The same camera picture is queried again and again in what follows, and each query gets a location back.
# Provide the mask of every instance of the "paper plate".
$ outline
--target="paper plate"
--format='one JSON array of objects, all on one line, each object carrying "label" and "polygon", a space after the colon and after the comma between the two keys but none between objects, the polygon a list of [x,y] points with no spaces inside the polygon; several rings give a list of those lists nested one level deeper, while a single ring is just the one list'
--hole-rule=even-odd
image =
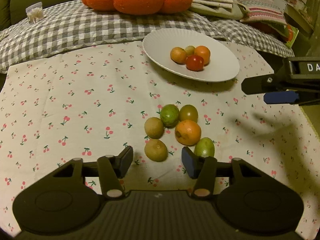
[{"label": "paper plate", "polygon": [[[203,71],[188,70],[171,60],[174,47],[185,48],[203,45],[210,52],[210,62]],[[160,67],[179,76],[204,82],[222,82],[234,78],[240,70],[236,56],[219,41],[196,31],[185,29],[160,29],[149,33],[142,42],[147,56]]]}]

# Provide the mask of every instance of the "plastic container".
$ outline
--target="plastic container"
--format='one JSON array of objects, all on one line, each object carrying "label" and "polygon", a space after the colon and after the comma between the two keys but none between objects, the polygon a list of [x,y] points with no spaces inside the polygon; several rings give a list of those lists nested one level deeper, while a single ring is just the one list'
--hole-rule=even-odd
[{"label": "plastic container", "polygon": [[42,11],[42,2],[38,2],[26,8],[26,14],[29,23],[36,23],[44,18]]}]

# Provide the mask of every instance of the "gray and white checkered blanket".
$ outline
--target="gray and white checkered blanket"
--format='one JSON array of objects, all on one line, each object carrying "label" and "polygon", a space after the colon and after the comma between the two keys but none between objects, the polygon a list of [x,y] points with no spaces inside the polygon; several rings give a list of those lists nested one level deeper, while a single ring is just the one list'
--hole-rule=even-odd
[{"label": "gray and white checkered blanket", "polygon": [[195,30],[216,39],[237,42],[269,53],[287,57],[292,50],[279,47],[277,40],[264,40],[265,34],[253,35],[252,41],[235,32],[230,39],[229,29],[217,25],[193,12],[174,15],[130,16],[120,13],[97,13],[83,5],[81,0],[61,3],[44,9],[45,19],[29,24],[27,19],[0,32],[0,73],[9,66],[29,60],[49,57],[72,49],[93,45],[142,40],[152,30],[181,28]]}]

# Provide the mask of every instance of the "floral fabric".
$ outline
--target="floral fabric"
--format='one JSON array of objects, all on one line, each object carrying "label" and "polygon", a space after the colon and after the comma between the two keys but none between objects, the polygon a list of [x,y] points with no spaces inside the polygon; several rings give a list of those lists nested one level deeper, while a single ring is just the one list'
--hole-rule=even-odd
[{"label": "floral fabric", "polygon": [[[134,149],[134,161],[120,180],[125,191],[191,189],[195,181],[182,165],[183,145],[174,130],[165,129],[161,138],[167,160],[155,163],[144,154],[149,141],[144,122],[159,116],[166,104],[192,104],[218,161],[240,157],[300,194],[305,211],[297,232],[313,239],[320,222],[319,141],[298,106],[269,106],[263,95],[244,95],[244,78],[272,69],[255,50],[223,44],[241,67],[235,79],[222,83],[195,82],[163,70],[145,55],[141,41],[10,67],[0,93],[1,228],[19,233],[12,202],[26,187],[72,158],[95,161],[127,145]],[[215,192],[228,184],[228,178],[216,179]],[[100,192],[97,178],[86,178],[86,185]]]}]

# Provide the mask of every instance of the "small orange fruit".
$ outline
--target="small orange fruit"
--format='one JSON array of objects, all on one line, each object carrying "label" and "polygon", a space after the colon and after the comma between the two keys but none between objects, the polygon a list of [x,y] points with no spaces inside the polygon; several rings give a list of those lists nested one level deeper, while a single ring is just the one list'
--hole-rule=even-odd
[{"label": "small orange fruit", "polygon": [[192,120],[184,120],[174,130],[176,140],[184,145],[195,145],[201,138],[200,126]]},{"label": "small orange fruit", "polygon": [[198,55],[203,58],[204,65],[207,65],[210,61],[210,50],[206,46],[198,46],[194,52],[195,55]]},{"label": "small orange fruit", "polygon": [[176,63],[185,63],[187,59],[187,53],[183,48],[175,47],[170,52],[170,58]]}]

